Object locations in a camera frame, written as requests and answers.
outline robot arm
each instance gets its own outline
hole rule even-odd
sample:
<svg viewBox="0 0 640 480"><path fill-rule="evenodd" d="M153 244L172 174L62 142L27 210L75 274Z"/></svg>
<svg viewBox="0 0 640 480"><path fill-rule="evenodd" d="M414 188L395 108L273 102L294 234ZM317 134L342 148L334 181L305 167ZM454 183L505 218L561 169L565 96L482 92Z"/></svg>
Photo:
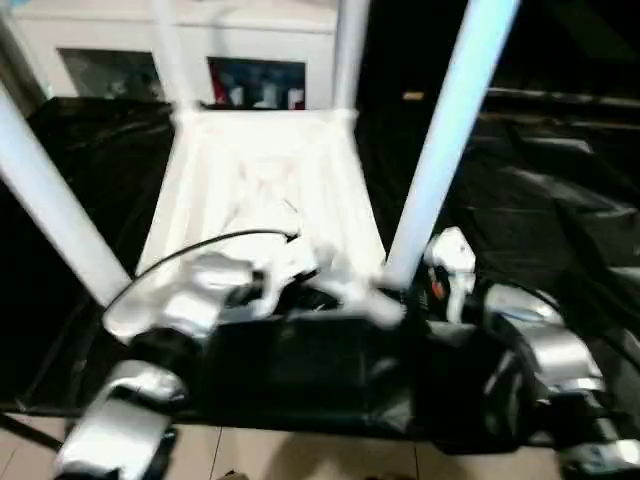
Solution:
<svg viewBox="0 0 640 480"><path fill-rule="evenodd" d="M447 252L467 255L466 248L428 252L431 265L437 264L441 273L459 274L456 265L464 270L462 277L446 282L461 291L452 295L437 289L445 316L454 322L472 321L506 348L486 394L492 394L500 372L521 375L520 401L535 411L536 426L552 438L565 478L638 478L640 442L625 418L610 408L602 373L584 342L566 328L553 301L511 285L476 285L470 257L457 263L445 258ZM176 440L172 416L189 396L216 324L269 321L264 315L277 307L287 286L303 286L330 298L321 300L331 305L327 321L357 312L385 329L402 320L398 302L345 271L309 270L308 265L291 270L291 262L285 264L288 280L282 272L258 272L247 262L205 253L176 270L177 281L158 282L153 294L145 290L146 303L135 295L121 298L121 308L112 307L106 321L112 331L120 325L130 359L114 369L60 449L56 478L162 478ZM274 283L273 278L280 280ZM434 286L444 280L433 279ZM294 291L297 305L301 291ZM452 301L460 304L447 304ZM125 331L120 322L125 317L138 319L133 330Z"/></svg>
<svg viewBox="0 0 640 480"><path fill-rule="evenodd" d="M551 437L564 477L640 478L638 432L612 409L591 352L565 326L554 301L514 285L485 283L473 290L475 257L457 229L436 237L425 258L438 288L444 284L432 299L444 303L447 319L466 317L506 349L485 394L497 390L504 372L522 377L521 401ZM451 318L450 312L462 313Z"/></svg>

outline black tarp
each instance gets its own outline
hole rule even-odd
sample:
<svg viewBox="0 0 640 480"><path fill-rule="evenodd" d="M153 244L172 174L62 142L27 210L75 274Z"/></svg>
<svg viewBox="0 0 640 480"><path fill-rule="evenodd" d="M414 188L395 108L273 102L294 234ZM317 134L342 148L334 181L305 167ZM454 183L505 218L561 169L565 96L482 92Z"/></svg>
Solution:
<svg viewBox="0 0 640 480"><path fill-rule="evenodd" d="M422 109L407 107L365 110L358 121L363 170L387 247L427 124ZM31 125L132 271L172 141L168 107L54 100ZM462 228L483 275L512 278L554 295L568 323L588 340L624 406L640 419L640 378L624 357L640 357L634 345L640 335L635 136L480 119L436 230ZM20 398L35 413L74 413L72 404L86 404L123 349L100 330L100 309L8 192L2 201L12 227L4 235L5 271L18 279L5 294L13 321L7 321L2 336L0 367L3 378L11 380L3 383L3 406L15 409L14 399ZM33 299L28 304L17 300L25 291ZM200 379L200 408L186 417L223 425L487 442L480 387L497 351L482 335L420 346L431 362L418 388L426 392L420 398L427 407L412 409L415 378L399 369L406 358L389 347L388 339L358 321L340 331L317 328L243 333L247 345L260 346L244 352L232 348L238 332L218 335ZM341 341L336 343L337 335ZM291 344L295 338L299 344ZM243 363L230 361L239 354ZM299 368L300 362L319 366L327 358L332 360L324 368ZM331 371L340 372L335 383ZM314 384L318 376L324 383ZM310 391L313 401L291 405Z"/></svg>

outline black fabric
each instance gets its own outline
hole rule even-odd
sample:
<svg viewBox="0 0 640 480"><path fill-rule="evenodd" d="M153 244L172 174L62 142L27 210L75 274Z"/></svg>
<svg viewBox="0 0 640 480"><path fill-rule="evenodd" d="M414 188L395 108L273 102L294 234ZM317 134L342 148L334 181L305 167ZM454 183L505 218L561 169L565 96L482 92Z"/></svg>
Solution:
<svg viewBox="0 0 640 480"><path fill-rule="evenodd" d="M393 108L365 109L357 126L367 187L387 247L428 123L422 108ZM168 108L55 100L31 124L131 271L169 154ZM549 143L566 138L587 144ZM460 226L483 275L554 295L570 325L588 340L622 406L638 420L638 374L625 360L625 355L640 357L636 144L633 134L621 131L482 119L437 230ZM125 358L125 349L102 331L100 309L8 192L3 201L13 226L5 234L11 242L5 244L5 264L20 279L14 292L30 291L35 299L26 309L24 302L9 299L19 304L12 305L12 317L21 320L2 337L3 378L13 379L3 384L3 407L16 409L13 399L19 397L32 412L77 412L72 406L86 405ZM46 275L28 275L43 271ZM436 438L451 449L472 451L498 448L484 426L482 386L501 349L474 329L407 328L409 333L380 332L362 319L221 328L200 371L197 408L181 418Z"/></svg>
<svg viewBox="0 0 640 480"><path fill-rule="evenodd" d="M29 119L130 273L151 224L169 157L169 113L164 104L53 99ZM77 373L75 357L84 348L84 338L95 335L101 309L4 184L0 204L7 226L2 263L8 285L0 336L0 406L60 408L69 379Z"/></svg>

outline white frame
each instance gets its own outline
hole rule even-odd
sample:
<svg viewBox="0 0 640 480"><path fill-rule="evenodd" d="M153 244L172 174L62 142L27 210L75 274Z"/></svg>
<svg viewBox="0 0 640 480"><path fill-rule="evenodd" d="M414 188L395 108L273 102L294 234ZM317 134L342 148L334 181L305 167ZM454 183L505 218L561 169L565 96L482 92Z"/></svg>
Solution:
<svg viewBox="0 0 640 480"><path fill-rule="evenodd" d="M356 18L343 19L338 25L336 78L344 81L334 89L336 109L355 101L368 11L368 0L343 1L359 3L341 7L343 14ZM152 0L152 4L163 64L174 67L165 73L178 95L180 131L184 119L192 118L193 94L185 70L179 68L180 42L172 25L169 0ZM518 6L519 0L470 0L467 5L386 267L387 278L400 286L408 285L413 278ZM107 305L129 281L128 276L4 88L0 89L0 117L4 126L0 136L3 180L93 297Z"/></svg>

